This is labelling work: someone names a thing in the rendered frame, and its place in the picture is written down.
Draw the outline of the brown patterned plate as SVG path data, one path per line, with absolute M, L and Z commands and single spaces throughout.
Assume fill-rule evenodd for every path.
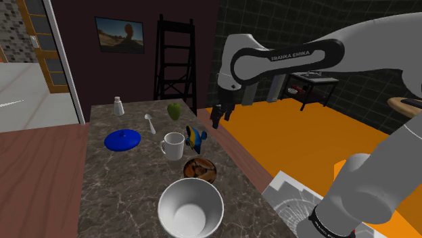
M 194 158 L 189 160 L 183 168 L 185 178 L 197 178 L 213 183 L 216 179 L 216 166 L 206 158 Z

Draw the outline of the large white bowl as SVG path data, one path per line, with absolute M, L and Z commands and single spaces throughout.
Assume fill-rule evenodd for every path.
M 219 191 L 199 178 L 175 181 L 158 202 L 158 218 L 168 238 L 210 238 L 224 213 Z

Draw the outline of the grey patterned robot stand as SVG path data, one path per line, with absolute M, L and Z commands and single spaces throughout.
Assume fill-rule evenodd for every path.
M 297 238 L 314 238 L 300 237 L 297 225 L 304 219 L 308 220 L 313 208 L 324 200 L 323 196 L 281 170 L 262 192 L 262 196 Z

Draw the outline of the black side table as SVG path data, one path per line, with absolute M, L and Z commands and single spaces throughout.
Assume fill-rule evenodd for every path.
M 300 93 L 299 91 L 297 93 L 290 93 L 288 91 L 289 89 L 292 89 L 292 85 L 290 84 L 292 79 L 304 83 L 305 89 L 303 93 Z M 335 78 L 323 77 L 318 74 L 315 74 L 314 76 L 312 76 L 310 73 L 287 74 L 285 77 L 285 86 L 282 89 L 280 99 L 290 97 L 296 101 L 299 101 L 302 103 L 302 107 L 300 108 L 301 111 L 304 109 L 305 105 L 310 103 L 322 103 L 323 106 L 326 107 L 338 82 L 339 80 Z M 328 96 L 323 96 L 314 92 L 315 87 L 329 85 L 331 85 L 331 91 L 329 92 Z

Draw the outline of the wooden glass-panel door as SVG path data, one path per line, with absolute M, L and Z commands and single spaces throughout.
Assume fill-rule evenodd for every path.
M 16 0 L 50 93 L 68 93 L 66 75 L 43 0 Z

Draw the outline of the white spoon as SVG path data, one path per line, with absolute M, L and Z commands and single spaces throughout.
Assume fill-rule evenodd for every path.
M 156 130 L 155 130 L 155 128 L 154 128 L 154 126 L 153 126 L 153 124 L 152 124 L 152 122 L 151 122 L 151 119 L 152 119 L 152 117 L 149 115 L 149 114 L 146 114 L 145 116 L 144 116 L 144 118 L 149 122 L 149 127 L 150 127 L 150 131 L 151 131 L 151 133 L 154 135 L 154 134 L 156 134 Z

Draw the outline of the white mug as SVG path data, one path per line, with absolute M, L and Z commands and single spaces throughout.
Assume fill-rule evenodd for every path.
M 166 159 L 175 161 L 183 157 L 184 143 L 185 137 L 181 133 L 171 132 L 160 142 L 160 149 Z

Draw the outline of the green apple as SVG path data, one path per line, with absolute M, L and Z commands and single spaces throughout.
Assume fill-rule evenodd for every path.
M 167 112 L 173 120 L 178 120 L 181 115 L 181 105 L 179 103 L 170 103 L 167 106 Z

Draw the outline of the round wooden table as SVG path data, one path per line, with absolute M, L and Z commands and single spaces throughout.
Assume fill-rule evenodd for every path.
M 395 111 L 401 113 L 402 115 L 412 118 L 418 113 L 422 112 L 422 109 L 402 103 L 404 97 L 392 97 L 387 100 L 388 105 Z

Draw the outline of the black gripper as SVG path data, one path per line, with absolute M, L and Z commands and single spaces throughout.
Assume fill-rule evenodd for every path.
M 212 120 L 212 128 L 217 129 L 220 118 L 222 117 L 221 109 L 225 112 L 224 119 L 229 121 L 231 113 L 235 108 L 234 91 L 224 88 L 218 89 L 218 105 L 212 107 L 210 119 Z

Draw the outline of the blue and yellow fish figure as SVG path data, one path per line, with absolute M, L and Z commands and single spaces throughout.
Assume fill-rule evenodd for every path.
M 202 141 L 206 140 L 208 137 L 207 132 L 202 131 L 202 133 L 199 133 L 198 130 L 192 126 L 186 126 L 186 131 L 187 138 L 185 140 L 185 144 L 190 146 L 190 148 L 192 148 L 197 154 L 200 154 Z

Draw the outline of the framed landscape wall picture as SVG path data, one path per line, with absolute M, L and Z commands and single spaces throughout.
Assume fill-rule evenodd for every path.
M 104 53 L 145 53 L 142 22 L 95 17 L 99 49 Z

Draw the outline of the black ladder shelf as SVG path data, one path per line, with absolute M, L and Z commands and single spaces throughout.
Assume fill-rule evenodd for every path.
M 165 20 L 156 29 L 154 99 L 183 99 L 197 113 L 195 26 Z

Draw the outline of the blue round lid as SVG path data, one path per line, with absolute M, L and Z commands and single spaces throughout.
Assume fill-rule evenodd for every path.
M 141 135 L 131 129 L 121 129 L 110 133 L 104 139 L 104 145 L 110 151 L 127 151 L 136 146 L 141 141 Z

